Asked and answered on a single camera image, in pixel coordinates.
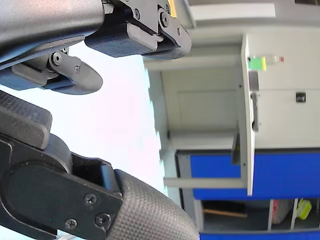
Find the blue cabinet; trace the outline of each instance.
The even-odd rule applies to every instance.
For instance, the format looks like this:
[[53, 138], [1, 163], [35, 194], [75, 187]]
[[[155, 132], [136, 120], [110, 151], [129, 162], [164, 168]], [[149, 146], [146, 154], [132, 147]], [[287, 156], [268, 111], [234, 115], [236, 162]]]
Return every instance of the blue cabinet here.
[[[240, 166], [230, 154], [191, 155], [193, 178], [238, 178]], [[253, 195], [245, 189], [194, 189], [197, 200], [294, 199], [320, 196], [319, 152], [259, 152], [255, 154]]]
[[201, 234], [200, 240], [318, 240], [320, 232], [269, 234]]

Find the white wall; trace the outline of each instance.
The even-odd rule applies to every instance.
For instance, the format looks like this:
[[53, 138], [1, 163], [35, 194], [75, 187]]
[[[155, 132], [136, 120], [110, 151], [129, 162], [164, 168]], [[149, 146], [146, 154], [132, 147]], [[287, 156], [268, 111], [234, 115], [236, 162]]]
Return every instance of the white wall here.
[[170, 131], [235, 129], [237, 74], [234, 67], [163, 72]]

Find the textured rubber pad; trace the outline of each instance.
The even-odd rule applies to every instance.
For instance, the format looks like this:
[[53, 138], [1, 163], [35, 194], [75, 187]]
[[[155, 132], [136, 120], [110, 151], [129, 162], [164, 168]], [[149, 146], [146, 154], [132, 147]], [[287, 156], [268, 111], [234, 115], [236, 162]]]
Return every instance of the textured rubber pad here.
[[189, 216], [148, 184], [115, 170], [123, 204], [106, 240], [199, 240]]
[[49, 142], [49, 111], [0, 91], [0, 133], [38, 149]]

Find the black rubber grip pad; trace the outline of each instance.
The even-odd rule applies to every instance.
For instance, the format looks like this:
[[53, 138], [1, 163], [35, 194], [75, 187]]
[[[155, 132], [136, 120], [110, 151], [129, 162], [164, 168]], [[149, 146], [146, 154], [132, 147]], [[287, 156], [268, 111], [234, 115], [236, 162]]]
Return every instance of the black rubber grip pad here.
[[106, 240], [199, 240], [190, 217], [148, 184], [115, 170], [123, 204]]
[[150, 46], [143, 33], [137, 26], [126, 23], [101, 28], [87, 36], [84, 42], [89, 48], [114, 58], [155, 51], [157, 46]]
[[49, 142], [49, 111], [0, 91], [0, 133], [38, 149]]

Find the white cabinet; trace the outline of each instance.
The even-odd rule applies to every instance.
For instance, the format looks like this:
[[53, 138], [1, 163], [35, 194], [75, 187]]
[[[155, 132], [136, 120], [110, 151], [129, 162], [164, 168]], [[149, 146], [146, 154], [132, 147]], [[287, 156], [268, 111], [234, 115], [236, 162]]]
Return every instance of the white cabinet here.
[[320, 31], [282, 29], [248, 34], [251, 56], [284, 56], [259, 75], [261, 90], [320, 89]]
[[306, 102], [296, 103], [295, 90], [258, 92], [256, 148], [320, 147], [320, 90], [305, 93]]

